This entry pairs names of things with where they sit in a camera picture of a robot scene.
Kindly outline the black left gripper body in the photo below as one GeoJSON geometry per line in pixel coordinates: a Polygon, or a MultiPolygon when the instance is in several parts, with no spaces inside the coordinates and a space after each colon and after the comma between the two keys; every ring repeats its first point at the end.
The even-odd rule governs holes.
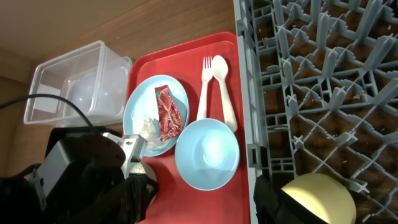
{"type": "Polygon", "coordinates": [[[103,126],[55,128],[41,163],[1,177],[1,223],[66,223],[124,180],[125,153],[103,126]]]}

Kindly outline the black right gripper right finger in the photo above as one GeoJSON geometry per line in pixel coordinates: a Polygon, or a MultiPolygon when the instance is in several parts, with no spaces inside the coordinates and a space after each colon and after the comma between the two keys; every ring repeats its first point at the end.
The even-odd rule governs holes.
{"type": "Polygon", "coordinates": [[[326,224],[263,175],[256,178],[253,199],[258,224],[326,224]]]}

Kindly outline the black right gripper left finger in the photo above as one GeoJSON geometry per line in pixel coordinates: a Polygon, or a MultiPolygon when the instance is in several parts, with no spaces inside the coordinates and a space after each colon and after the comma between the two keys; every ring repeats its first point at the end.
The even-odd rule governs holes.
{"type": "Polygon", "coordinates": [[[159,191],[145,174],[82,174],[74,181],[56,223],[139,223],[159,191]]]}

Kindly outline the yellow cup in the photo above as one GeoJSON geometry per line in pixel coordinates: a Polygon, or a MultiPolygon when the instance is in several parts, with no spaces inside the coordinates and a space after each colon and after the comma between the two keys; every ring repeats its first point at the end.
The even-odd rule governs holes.
{"type": "Polygon", "coordinates": [[[351,194],[327,175],[304,174],[283,186],[282,190],[324,222],[356,222],[356,206],[351,194]]]}

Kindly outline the white napkin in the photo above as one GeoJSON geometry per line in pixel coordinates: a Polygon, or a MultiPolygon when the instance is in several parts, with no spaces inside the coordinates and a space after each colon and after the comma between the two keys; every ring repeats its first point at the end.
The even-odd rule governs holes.
{"type": "Polygon", "coordinates": [[[139,133],[147,141],[147,151],[153,151],[165,147],[169,140],[162,141],[160,136],[156,133],[154,120],[145,119],[139,133]]]}

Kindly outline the light blue bowl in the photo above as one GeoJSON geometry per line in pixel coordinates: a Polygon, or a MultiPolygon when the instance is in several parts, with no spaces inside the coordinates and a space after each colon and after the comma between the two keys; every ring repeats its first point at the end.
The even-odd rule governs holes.
{"type": "Polygon", "coordinates": [[[240,160],[239,144],[232,130],[221,121],[206,118],[192,122],[175,145],[175,163],[191,187],[212,191],[226,185],[240,160]]]}

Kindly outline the light blue plate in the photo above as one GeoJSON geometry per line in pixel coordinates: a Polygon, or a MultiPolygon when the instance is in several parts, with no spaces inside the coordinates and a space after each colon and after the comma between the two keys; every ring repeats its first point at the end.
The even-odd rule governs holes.
{"type": "Polygon", "coordinates": [[[123,116],[123,131],[125,135],[139,134],[144,121],[153,120],[155,134],[160,135],[159,115],[155,88],[167,85],[170,96],[174,100],[181,115],[183,127],[188,124],[190,106],[187,93],[181,83],[168,75],[156,75],[144,80],[130,95],[123,116]]]}

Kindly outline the red snack wrapper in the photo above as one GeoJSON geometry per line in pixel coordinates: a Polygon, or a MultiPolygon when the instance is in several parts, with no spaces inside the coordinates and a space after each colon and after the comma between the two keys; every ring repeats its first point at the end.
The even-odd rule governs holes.
{"type": "Polygon", "coordinates": [[[155,96],[159,115],[160,140],[166,141],[182,132],[183,123],[167,85],[156,87],[155,96]]]}

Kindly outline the white plastic spoon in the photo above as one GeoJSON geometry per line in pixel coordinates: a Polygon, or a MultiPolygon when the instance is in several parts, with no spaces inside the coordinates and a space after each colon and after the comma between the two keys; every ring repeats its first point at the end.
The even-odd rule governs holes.
{"type": "Polygon", "coordinates": [[[235,132],[238,128],[238,124],[226,86],[226,77],[229,72],[228,64],[222,56],[215,55],[212,59],[212,69],[213,76],[217,79],[220,86],[224,123],[232,132],[235,132]]]}

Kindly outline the white plastic fork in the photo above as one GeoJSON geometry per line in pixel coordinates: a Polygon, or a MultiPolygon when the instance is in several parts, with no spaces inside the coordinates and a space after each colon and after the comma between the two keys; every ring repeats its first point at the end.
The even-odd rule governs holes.
{"type": "Polygon", "coordinates": [[[207,95],[208,95],[208,84],[213,78],[213,69],[211,67],[212,58],[203,58],[203,67],[201,73],[201,93],[198,105],[197,120],[206,118],[207,112],[207,95]]]}

